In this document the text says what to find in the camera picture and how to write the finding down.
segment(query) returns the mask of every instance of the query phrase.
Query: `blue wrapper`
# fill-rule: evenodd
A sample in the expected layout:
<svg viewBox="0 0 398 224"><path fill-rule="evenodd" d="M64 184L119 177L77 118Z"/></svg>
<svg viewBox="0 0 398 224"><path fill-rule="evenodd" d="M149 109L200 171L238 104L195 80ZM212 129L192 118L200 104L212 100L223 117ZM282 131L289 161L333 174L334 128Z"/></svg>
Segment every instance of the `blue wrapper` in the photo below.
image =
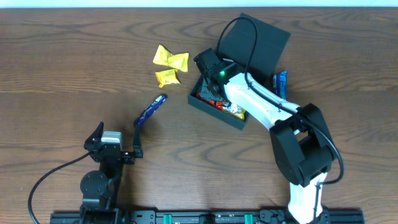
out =
<svg viewBox="0 0 398 224"><path fill-rule="evenodd" d="M286 100L286 75L287 71L284 71L273 77L274 93L284 100Z"/></svg>
<svg viewBox="0 0 398 224"><path fill-rule="evenodd" d="M138 116L134 121L134 125L139 125L140 127L144 124L148 118L152 116L153 113L162 105L162 103L167 99L166 94L158 96L145 110Z"/></svg>

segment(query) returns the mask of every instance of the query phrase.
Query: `wooden table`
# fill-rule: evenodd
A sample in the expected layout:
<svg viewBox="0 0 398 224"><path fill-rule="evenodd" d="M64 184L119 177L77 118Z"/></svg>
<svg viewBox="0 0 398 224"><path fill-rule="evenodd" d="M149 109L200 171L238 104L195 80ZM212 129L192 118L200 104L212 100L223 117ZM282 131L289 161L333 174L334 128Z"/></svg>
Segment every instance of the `wooden table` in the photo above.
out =
<svg viewBox="0 0 398 224"><path fill-rule="evenodd" d="M28 194L50 169L85 153L100 121L121 131L159 94L169 98L141 131L144 158L125 167L119 203L159 210L286 206L268 132L243 131L187 104L193 60L181 85L158 88L159 44L193 58L245 12L292 33L277 71L288 100L312 102L345 160L322 203L361 208L367 223L398 222L398 10L396 8L2 9L0 10L0 223L30 223ZM92 159L42 182L33 208L78 210ZM338 174L334 163L329 179Z"/></svg>

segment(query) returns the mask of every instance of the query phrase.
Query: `black cable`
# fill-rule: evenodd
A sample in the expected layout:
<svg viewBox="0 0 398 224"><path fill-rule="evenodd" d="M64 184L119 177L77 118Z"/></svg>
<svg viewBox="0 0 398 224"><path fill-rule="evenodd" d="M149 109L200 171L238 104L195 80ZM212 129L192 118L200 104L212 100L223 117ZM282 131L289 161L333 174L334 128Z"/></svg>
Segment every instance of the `black cable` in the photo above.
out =
<svg viewBox="0 0 398 224"><path fill-rule="evenodd" d="M35 224L40 224L40 223L39 223L39 221L37 221L36 216L33 214L33 209L32 209L32 198L33 198L33 194L34 194L36 188L39 186L39 184L40 184L46 177L48 177L49 175L51 175L51 174L54 173L55 171L60 170L60 169L66 167L66 166L69 166L69 165L71 165L71 164L74 164L75 162L78 162L78 161L80 161L80 160L86 158L88 155L90 155L90 152L87 152L84 156L81 156L81 157L75 159L74 161L67 162L67 163L64 164L64 165L60 165L60 166L58 166L57 168L54 168L54 169L50 170L48 173L44 174L44 176L42 176L42 178L40 178L40 179L36 182L36 184L33 186L32 190L30 191L29 199L27 200L27 209L28 209L28 211L29 211L30 217L32 218L32 220L33 220L33 222L34 222Z"/></svg>
<svg viewBox="0 0 398 224"><path fill-rule="evenodd" d="M294 112L288 108L284 108L280 103L277 103L275 101L273 101L272 99L264 96L262 93L260 93L258 90L256 90L255 88L252 87L252 83L249 82L248 79L248 70L249 70L249 65L252 59L252 56L254 54L254 51L256 49L256 44L257 44L257 26L254 23L254 21L248 17L237 17L235 19L233 19L231 22L229 22L226 27L224 28L224 30L222 31L220 38L218 39L218 43L217 43L217 48L216 48L216 54L218 55L218 49L220 47L220 43L221 43L221 39L223 38L223 35L225 33L225 31L227 30L227 28L229 27L229 25L231 25L234 21L236 20L240 20L240 19L244 19L249 21L253 27L254 27L254 31L255 31L255 38L254 38L254 43L253 43L253 48L250 54L250 57L248 59L248 62L246 63L246 68L244 69L244 79L246 81L246 83L248 84L248 88L250 88L253 92L255 92L257 95L259 95L262 99L266 100L268 103L274 105L276 108L285 111L286 113L291 114L294 118L300 120L303 124L311 127L312 129L314 129L317 133L319 133L328 143L329 147L331 148L331 150L334 152L334 155L336 156L338 163L340 165L340 173L339 176L334 179L334 180L329 180L329 181L323 181L323 182L318 182L316 184L316 188L317 188L317 193L316 193L316 200L315 200L315 207L314 207L314 216L313 216L313 221L315 222L316 216L317 216L317 202L318 202L318 194L319 194L319 190L320 190L320 186L321 185L327 185L327 184L335 184L337 182L339 182L343 176L344 176L344 164L343 164L343 159L341 158L341 155L339 153L339 151L337 150L337 147L335 146L335 144L331 141L331 139L326 136L326 134L320 130L320 128L318 128L318 126L312 122L311 120L309 120L308 118L305 118L301 115L299 115L297 112Z"/></svg>

